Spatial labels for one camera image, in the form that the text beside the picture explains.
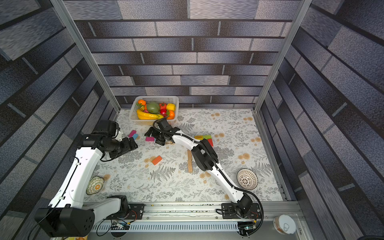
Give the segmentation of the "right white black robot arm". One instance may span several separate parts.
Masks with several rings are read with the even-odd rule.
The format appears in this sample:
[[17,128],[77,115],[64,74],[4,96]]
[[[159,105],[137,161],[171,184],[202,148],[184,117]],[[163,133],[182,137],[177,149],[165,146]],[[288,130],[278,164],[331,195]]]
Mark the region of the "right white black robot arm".
[[229,205],[217,209],[217,214],[227,219],[264,219],[264,209],[260,199],[232,181],[219,163],[218,155],[208,140],[194,139],[179,128],[172,127],[164,118],[154,121],[146,136],[153,136],[158,145],[164,146],[166,142],[171,142],[191,151],[196,165],[214,177],[230,198]]

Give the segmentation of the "orange block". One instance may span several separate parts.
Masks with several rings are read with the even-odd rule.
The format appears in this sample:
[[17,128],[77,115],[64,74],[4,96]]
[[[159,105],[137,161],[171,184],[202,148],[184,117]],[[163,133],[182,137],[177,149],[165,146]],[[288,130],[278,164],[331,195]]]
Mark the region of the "orange block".
[[162,159],[163,158],[161,156],[157,156],[152,160],[152,164],[156,166]]

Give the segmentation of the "red block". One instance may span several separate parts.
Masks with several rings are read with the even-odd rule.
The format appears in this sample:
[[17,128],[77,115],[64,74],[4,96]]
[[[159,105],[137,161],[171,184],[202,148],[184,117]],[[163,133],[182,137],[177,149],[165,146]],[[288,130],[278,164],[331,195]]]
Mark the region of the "red block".
[[210,145],[213,147],[214,146],[214,143],[213,143],[213,140],[212,139],[208,139],[208,142],[210,143]]

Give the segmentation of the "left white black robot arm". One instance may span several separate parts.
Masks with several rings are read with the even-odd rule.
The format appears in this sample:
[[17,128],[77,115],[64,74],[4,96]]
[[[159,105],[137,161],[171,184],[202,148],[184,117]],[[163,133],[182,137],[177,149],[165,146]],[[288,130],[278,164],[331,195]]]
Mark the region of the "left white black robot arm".
[[125,196],[108,197],[90,207],[84,207],[84,197],[95,167],[105,154],[114,160],[137,148],[133,138],[122,137],[117,122],[100,121],[91,134],[82,136],[72,166],[49,206],[36,211],[37,227],[51,238],[85,237],[95,223],[127,216],[130,208]]

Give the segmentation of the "wood block marked 71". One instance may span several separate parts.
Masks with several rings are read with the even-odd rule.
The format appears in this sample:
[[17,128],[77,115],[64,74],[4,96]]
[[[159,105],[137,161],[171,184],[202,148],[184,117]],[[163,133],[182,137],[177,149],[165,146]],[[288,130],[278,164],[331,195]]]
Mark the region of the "wood block marked 71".
[[187,150],[188,155],[188,162],[191,162],[193,160],[192,152],[190,150]]

